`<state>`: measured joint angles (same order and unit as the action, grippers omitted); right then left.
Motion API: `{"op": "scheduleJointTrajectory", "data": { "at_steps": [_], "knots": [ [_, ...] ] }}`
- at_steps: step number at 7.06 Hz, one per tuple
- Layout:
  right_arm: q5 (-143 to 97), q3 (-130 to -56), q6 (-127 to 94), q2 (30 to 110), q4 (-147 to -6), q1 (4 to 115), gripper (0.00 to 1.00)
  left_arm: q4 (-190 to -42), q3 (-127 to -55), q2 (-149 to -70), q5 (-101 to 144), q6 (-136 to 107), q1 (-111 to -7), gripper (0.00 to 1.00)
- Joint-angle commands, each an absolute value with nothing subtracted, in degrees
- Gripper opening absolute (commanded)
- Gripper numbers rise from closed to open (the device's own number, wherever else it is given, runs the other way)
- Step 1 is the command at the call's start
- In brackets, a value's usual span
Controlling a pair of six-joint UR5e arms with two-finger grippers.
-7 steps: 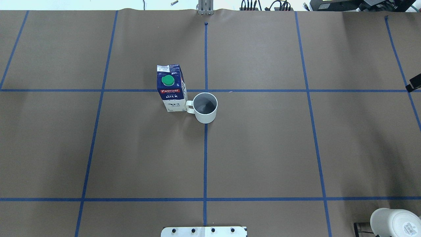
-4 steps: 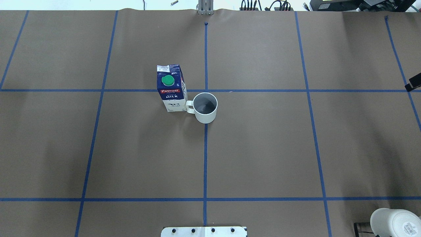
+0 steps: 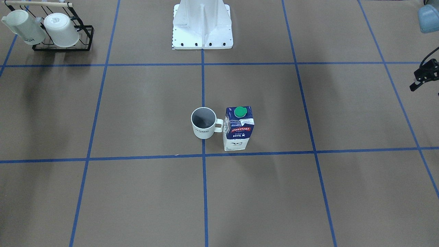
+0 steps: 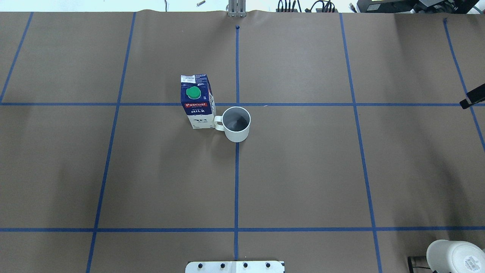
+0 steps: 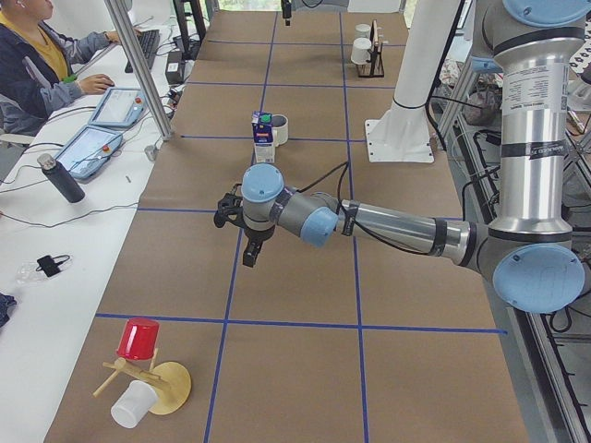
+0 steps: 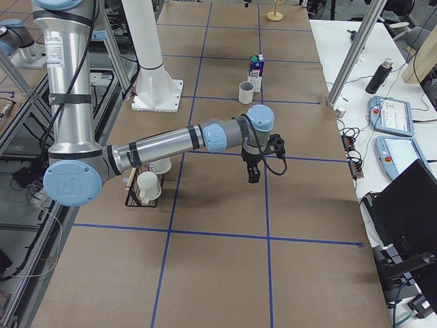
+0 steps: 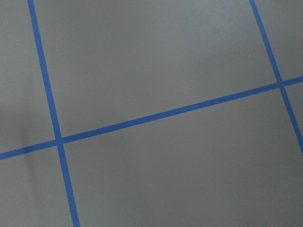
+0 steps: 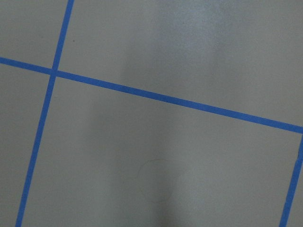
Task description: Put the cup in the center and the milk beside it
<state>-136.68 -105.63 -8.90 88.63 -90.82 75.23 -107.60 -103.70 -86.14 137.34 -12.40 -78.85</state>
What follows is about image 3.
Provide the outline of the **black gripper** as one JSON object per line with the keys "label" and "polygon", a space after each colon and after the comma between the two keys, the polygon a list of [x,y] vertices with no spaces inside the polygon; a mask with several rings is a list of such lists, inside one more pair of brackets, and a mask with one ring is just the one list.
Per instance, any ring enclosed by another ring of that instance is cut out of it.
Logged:
{"label": "black gripper", "polygon": [[419,89],[423,84],[439,80],[439,63],[432,58],[421,65],[415,72],[415,81],[410,85],[410,91]]}

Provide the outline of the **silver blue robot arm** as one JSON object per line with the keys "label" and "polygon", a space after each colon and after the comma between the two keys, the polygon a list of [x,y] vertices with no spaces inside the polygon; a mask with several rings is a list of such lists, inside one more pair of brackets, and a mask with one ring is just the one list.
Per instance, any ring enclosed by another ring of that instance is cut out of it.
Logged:
{"label": "silver blue robot arm", "polygon": [[[437,0],[424,0],[424,6],[418,10],[418,21],[422,33],[432,33],[439,30],[439,3]],[[415,81],[410,85],[410,91],[416,91],[425,83],[438,81],[439,63],[435,58],[429,59],[439,48],[429,52],[414,71]]]}

